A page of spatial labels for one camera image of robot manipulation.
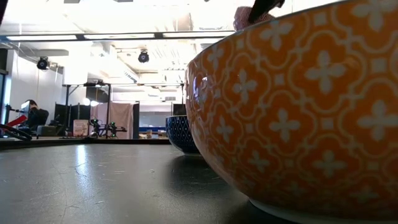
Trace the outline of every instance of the pink curtain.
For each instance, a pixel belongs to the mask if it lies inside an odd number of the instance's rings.
[[[105,124],[107,105],[107,103],[104,103],[91,107],[91,118],[96,118]],[[122,126],[127,131],[125,133],[118,132],[118,139],[132,139],[132,106],[129,103],[111,103],[110,105],[109,122],[115,122],[117,127]]]

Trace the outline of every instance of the dark countertop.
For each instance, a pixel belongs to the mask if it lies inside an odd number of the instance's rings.
[[[1,223],[291,223],[253,207],[173,146],[0,152]]]

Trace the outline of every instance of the ceiling-mounted camera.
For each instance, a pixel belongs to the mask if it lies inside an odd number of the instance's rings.
[[[147,50],[141,50],[141,54],[138,56],[138,61],[140,63],[149,62],[149,55]]]
[[[48,70],[50,68],[50,62],[48,57],[40,57],[37,62],[37,68],[40,70]]]

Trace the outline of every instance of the patterned ceramic bowl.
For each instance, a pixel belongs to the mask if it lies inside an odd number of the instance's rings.
[[[282,218],[398,220],[397,15],[397,0],[342,1],[204,50],[186,80],[202,156]]]
[[[187,156],[200,156],[199,150],[193,142],[186,115],[166,118],[166,131],[167,137],[174,147]]]

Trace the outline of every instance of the blue bowl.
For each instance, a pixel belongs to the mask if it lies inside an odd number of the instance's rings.
[[[189,130],[187,115],[166,118],[166,131],[170,143],[187,156],[200,156]]]

